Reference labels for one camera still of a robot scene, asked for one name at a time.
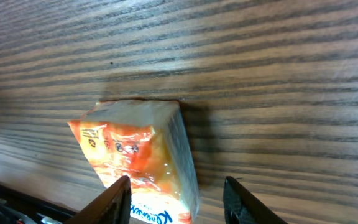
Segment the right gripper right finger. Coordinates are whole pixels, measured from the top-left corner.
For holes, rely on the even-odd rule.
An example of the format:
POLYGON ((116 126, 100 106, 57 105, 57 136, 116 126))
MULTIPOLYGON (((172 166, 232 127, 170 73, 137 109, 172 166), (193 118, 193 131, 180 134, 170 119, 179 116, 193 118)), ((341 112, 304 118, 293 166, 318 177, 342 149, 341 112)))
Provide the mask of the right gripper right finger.
POLYGON ((223 205, 226 224, 288 224, 231 176, 224 183, 223 205))

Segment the orange tissue pack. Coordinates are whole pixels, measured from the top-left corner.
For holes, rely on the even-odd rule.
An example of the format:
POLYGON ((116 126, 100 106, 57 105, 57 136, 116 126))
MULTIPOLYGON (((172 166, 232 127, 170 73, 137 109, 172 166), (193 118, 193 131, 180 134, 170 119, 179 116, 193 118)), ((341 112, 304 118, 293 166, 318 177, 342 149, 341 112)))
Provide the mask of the orange tissue pack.
POLYGON ((178 102, 100 101, 68 125, 105 187, 130 178, 131 217, 194 222, 199 188, 178 102))

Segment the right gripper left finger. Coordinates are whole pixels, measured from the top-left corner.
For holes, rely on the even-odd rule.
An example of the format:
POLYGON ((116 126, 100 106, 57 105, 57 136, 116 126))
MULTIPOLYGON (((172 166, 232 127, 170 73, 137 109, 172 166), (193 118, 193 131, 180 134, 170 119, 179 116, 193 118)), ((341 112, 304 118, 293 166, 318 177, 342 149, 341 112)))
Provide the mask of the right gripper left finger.
POLYGON ((125 175, 64 224, 129 224, 130 209, 131 182, 125 175))

